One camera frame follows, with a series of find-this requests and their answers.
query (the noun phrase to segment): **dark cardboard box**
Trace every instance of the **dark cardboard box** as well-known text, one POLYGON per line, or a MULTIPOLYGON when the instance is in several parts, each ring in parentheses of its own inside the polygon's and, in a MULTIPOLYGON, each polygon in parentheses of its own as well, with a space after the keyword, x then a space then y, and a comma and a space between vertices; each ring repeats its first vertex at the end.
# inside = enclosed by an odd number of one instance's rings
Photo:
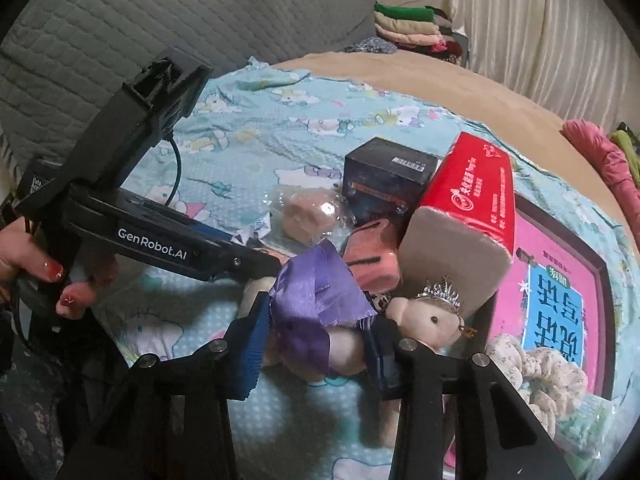
POLYGON ((388 218, 404 231, 437 163, 433 155, 380 137, 349 153, 342 194, 357 224, 388 218))

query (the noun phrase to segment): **light blue bedsheet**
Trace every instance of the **light blue bedsheet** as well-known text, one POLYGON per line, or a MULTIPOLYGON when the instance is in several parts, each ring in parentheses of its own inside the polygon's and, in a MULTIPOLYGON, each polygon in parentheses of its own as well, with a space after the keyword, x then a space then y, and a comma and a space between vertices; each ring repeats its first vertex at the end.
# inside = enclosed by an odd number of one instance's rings
MULTIPOLYGON (((595 204, 518 152, 484 124, 414 97, 366 84, 283 72, 251 60, 207 83, 194 113, 175 127, 183 174, 173 206, 234 232, 267 212, 277 184, 340 187, 344 155, 374 136, 446 154, 465 130, 512 155, 516 191, 569 227, 607 262, 617 323, 614 395, 623 399, 610 449, 640 412, 638 264, 622 227, 595 204)), ((164 202, 176 163, 164 144, 150 150, 125 187, 164 202)), ((122 272, 95 307, 98 320, 133 362, 154 352, 191 354, 221 336, 234 318, 242 284, 202 283, 122 259, 122 272)), ((377 447, 378 405, 367 378, 305 384, 276 366, 263 371, 245 402, 230 404, 234 442, 247 478, 386 478, 391 452, 377 447)))

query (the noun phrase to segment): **beige bed sheet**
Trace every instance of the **beige bed sheet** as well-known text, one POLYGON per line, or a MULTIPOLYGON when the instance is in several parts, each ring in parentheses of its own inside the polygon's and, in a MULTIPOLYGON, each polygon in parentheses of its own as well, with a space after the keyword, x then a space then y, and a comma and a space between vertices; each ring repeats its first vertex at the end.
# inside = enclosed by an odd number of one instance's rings
POLYGON ((598 173, 560 134, 562 119, 554 113, 481 75, 413 52, 345 54, 328 52, 279 65, 313 74, 363 81, 376 88, 413 95, 481 121, 504 142, 556 174, 593 200, 626 230, 631 229, 598 173))

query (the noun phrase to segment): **silver tiara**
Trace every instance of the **silver tiara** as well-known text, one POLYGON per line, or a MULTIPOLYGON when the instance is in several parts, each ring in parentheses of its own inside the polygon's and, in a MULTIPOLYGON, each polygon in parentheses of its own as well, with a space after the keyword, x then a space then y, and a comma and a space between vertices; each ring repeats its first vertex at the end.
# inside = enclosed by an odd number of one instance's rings
POLYGON ((431 285, 431 283, 427 283, 424 290, 415 297, 416 300, 424 298, 427 298, 428 300, 442 301, 449 305, 456 314, 460 312, 460 298, 458 296, 458 292, 447 276, 443 276, 439 282, 434 283, 433 285, 431 285))

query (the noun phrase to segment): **green label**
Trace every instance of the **green label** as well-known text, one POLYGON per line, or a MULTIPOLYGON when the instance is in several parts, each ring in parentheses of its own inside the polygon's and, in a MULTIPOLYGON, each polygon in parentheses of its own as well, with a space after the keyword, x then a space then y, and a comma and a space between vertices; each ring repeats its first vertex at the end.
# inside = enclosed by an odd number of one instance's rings
POLYGON ((571 288, 569 284, 569 278, 566 277, 562 272, 557 270, 555 267, 550 265, 546 266, 546 273, 551 277, 552 280, 556 280, 556 282, 560 283, 560 285, 564 286, 564 288, 571 288))

